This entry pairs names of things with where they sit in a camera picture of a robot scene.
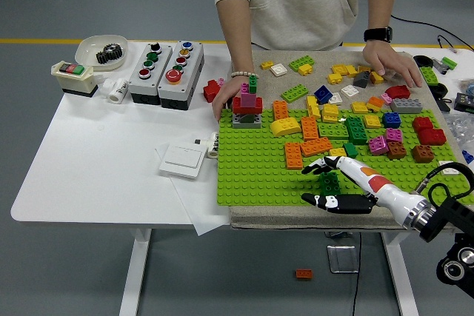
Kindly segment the person's left hand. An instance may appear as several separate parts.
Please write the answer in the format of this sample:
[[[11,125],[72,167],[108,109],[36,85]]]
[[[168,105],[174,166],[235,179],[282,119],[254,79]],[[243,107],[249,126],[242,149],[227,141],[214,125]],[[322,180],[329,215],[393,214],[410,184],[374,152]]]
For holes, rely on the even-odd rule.
[[[424,79],[416,63],[409,57],[397,53],[388,42],[368,40],[362,51],[364,60],[379,74],[393,70],[408,87],[422,87]]]

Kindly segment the person's right hand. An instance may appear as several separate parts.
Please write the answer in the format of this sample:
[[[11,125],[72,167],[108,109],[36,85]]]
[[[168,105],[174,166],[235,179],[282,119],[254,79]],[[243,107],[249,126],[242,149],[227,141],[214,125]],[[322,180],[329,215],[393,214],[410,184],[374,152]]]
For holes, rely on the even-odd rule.
[[[214,117],[217,121],[221,118],[221,111],[226,106],[227,102],[239,94],[242,83],[247,83],[248,79],[246,76],[239,75],[231,78],[229,81],[223,84],[218,94],[215,96],[212,102],[212,109]]]

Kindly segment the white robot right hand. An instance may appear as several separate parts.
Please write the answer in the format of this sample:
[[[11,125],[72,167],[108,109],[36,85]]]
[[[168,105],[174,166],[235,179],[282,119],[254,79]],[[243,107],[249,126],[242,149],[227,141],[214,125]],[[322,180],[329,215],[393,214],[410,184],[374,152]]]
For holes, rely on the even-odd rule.
[[[430,208],[422,195],[402,191],[386,177],[353,158],[325,156],[303,168],[302,172],[317,175],[333,169],[339,169],[363,192],[345,195],[304,193],[302,200],[336,214],[369,214],[377,205],[389,209],[395,222],[405,229],[414,229],[422,214]]]

